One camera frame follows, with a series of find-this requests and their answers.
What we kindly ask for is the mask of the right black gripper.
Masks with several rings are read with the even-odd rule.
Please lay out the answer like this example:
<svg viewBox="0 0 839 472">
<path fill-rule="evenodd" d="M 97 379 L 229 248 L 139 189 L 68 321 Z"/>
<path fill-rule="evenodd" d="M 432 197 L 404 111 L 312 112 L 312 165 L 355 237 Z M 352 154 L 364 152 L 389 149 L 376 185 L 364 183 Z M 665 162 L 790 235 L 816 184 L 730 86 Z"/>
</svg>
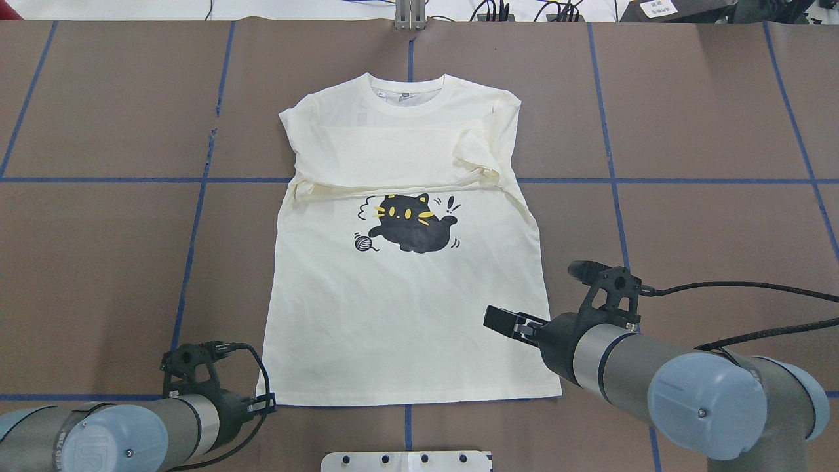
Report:
<svg viewBox="0 0 839 472">
<path fill-rule="evenodd" d="M 582 336 L 599 324 L 599 315 L 563 313 L 548 323 L 531 314 L 513 313 L 493 305 L 488 305 L 484 314 L 484 325 L 498 334 L 521 342 L 537 342 L 545 366 L 577 386 L 573 367 L 576 347 Z"/>
</svg>

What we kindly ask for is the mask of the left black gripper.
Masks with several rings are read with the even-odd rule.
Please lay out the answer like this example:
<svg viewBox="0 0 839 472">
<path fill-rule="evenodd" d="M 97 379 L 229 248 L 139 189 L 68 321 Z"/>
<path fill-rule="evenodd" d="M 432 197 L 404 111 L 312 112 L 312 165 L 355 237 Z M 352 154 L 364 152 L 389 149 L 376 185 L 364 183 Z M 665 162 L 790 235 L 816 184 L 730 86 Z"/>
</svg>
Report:
<svg viewBox="0 0 839 472">
<path fill-rule="evenodd" d="M 218 436 L 213 443 L 214 447 L 230 443 L 253 416 L 267 416 L 277 409 L 275 392 L 255 397 L 240 397 L 228 389 L 219 389 L 210 392 L 208 399 L 216 407 L 219 418 Z"/>
</svg>

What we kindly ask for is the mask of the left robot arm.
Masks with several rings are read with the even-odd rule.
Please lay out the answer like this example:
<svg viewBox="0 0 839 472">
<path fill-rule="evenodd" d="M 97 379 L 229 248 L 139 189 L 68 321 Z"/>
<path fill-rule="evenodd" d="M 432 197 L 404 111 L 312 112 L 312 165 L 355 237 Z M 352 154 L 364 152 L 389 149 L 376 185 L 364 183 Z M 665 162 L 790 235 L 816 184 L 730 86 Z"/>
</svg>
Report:
<svg viewBox="0 0 839 472">
<path fill-rule="evenodd" d="M 206 455 L 276 410 L 275 394 L 179 388 L 143 405 L 88 401 L 2 415 L 3 471 L 187 471 L 222 462 Z"/>
</svg>

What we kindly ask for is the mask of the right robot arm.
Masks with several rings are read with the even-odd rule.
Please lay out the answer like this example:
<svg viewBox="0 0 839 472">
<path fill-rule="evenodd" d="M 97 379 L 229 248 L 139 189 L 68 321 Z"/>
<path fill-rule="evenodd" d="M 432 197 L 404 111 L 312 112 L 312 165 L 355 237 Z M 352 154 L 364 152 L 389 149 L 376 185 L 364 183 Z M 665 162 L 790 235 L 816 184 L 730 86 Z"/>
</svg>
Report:
<svg viewBox="0 0 839 472">
<path fill-rule="evenodd" d="M 701 453 L 710 471 L 805 471 L 830 404 L 819 382 L 768 357 L 684 349 L 605 317 L 551 321 L 498 307 L 484 325 L 537 347 L 546 367 Z"/>
</svg>

